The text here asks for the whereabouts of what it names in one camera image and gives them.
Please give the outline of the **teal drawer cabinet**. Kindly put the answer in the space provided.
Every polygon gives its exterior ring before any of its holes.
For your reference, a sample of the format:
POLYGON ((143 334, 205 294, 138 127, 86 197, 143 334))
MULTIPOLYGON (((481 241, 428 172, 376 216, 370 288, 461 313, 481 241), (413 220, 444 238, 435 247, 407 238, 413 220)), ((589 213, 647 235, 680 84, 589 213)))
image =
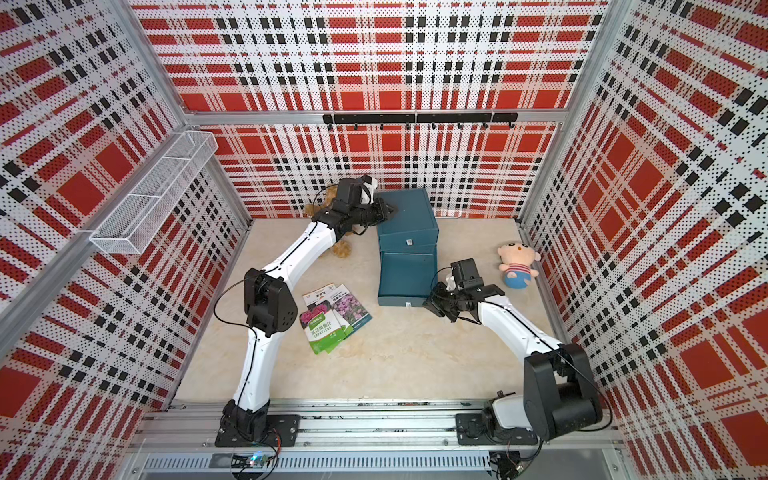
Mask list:
POLYGON ((437 272, 439 227, 424 189, 384 191, 376 195, 394 209, 377 226, 380 252, 378 304, 420 307, 437 272))

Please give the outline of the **purple flower seed bag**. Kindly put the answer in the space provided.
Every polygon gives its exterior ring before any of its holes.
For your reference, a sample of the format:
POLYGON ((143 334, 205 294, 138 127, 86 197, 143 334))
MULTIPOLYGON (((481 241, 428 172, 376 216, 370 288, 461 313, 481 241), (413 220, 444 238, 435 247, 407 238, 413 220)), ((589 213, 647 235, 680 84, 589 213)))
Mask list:
POLYGON ((327 300, 332 310, 341 314, 354 328, 354 332, 347 337, 360 330, 372 319, 372 315, 345 285, 337 286, 327 300))

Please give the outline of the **orange flower seed bag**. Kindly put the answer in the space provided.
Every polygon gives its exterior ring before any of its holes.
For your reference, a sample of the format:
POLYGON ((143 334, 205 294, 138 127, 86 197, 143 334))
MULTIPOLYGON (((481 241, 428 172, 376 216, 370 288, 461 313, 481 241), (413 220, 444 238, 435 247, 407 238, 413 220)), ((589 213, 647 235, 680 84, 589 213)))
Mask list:
POLYGON ((312 305, 317 305, 318 303, 322 303, 323 301, 327 300, 333 294, 335 289, 336 285, 334 283, 330 283, 311 292, 305 293, 302 298, 305 305, 307 307, 311 307, 312 305))

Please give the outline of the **pink flower green seed bag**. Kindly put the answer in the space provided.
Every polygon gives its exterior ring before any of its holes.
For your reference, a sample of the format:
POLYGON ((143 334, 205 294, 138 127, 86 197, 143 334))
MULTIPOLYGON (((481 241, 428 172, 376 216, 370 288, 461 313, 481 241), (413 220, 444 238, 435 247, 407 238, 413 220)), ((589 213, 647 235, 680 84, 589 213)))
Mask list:
POLYGON ((299 317, 301 327, 309 346, 315 355, 326 352, 332 327, 329 325, 328 312, 332 310, 328 301, 309 307, 299 317))

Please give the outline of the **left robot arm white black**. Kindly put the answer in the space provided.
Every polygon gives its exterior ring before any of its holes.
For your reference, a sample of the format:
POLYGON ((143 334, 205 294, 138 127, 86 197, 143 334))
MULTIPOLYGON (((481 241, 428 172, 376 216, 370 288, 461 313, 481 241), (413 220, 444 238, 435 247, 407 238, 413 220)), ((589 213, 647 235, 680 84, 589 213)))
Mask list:
POLYGON ((248 344, 237 388, 223 409, 223 425, 239 436, 258 440, 266 429, 272 372, 284 333, 299 316, 293 290, 302 275, 357 226, 377 226, 394 214, 393 207, 375 196, 377 187, 369 175, 341 179, 335 198, 312 215, 302 235, 265 267, 249 269, 239 282, 248 344))

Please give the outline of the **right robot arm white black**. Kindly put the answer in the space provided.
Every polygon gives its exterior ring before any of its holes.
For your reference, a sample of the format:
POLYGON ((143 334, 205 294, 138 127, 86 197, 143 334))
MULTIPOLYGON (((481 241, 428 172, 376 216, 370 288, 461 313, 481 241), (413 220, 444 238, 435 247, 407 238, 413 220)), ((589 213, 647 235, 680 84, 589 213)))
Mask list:
POLYGON ((599 424, 602 402, 584 349, 561 342, 528 320, 501 288, 484 283, 473 259, 454 262, 450 270, 432 288, 424 307, 452 322, 488 328, 522 364, 522 392, 487 402, 484 434, 503 442, 526 430, 549 441, 599 424))

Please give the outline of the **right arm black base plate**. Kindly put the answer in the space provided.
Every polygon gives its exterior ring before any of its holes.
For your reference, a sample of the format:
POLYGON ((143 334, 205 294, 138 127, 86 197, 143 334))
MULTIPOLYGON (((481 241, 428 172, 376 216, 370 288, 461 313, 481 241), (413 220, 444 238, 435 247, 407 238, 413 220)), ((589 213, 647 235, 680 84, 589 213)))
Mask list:
POLYGON ((458 443, 462 446, 536 446, 538 437, 523 427, 503 428, 487 412, 455 415, 458 443))

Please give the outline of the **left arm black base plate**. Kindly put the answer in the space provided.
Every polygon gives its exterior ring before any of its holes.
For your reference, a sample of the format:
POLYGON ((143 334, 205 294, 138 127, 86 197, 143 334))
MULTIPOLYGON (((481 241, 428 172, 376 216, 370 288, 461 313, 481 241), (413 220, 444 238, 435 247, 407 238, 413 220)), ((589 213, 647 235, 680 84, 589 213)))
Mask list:
POLYGON ((293 447, 299 430, 299 415, 267 415, 246 421, 223 416, 214 445, 219 448, 257 444, 293 447))

